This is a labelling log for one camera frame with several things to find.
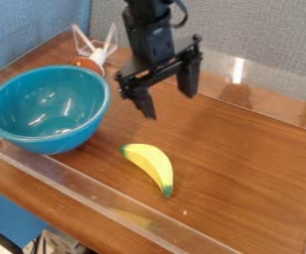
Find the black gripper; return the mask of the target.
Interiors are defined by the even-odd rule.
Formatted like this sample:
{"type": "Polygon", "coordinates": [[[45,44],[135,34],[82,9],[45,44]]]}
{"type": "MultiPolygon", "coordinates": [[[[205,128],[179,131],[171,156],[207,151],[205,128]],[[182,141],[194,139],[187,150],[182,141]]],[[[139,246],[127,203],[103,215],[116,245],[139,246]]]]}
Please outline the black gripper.
{"type": "Polygon", "coordinates": [[[174,41],[174,55],[159,63],[150,64],[141,57],[132,56],[114,75],[119,84],[119,94],[130,98],[137,109],[147,119],[155,118],[153,99],[146,88],[177,75],[178,89],[185,96],[193,98],[198,91],[202,37],[191,37],[174,41]]]}

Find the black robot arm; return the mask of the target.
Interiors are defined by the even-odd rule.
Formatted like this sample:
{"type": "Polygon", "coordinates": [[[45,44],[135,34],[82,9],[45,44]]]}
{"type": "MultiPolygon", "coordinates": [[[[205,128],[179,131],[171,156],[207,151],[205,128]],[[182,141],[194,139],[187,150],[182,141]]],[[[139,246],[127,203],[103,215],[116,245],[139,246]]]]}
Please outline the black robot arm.
{"type": "Polygon", "coordinates": [[[130,99],[147,119],[155,118],[149,87],[171,75],[179,91],[191,98],[198,91],[202,53],[201,36],[173,41],[173,29],[187,22],[182,0],[124,0],[122,20],[131,60],[115,73],[119,95],[130,99]]]}

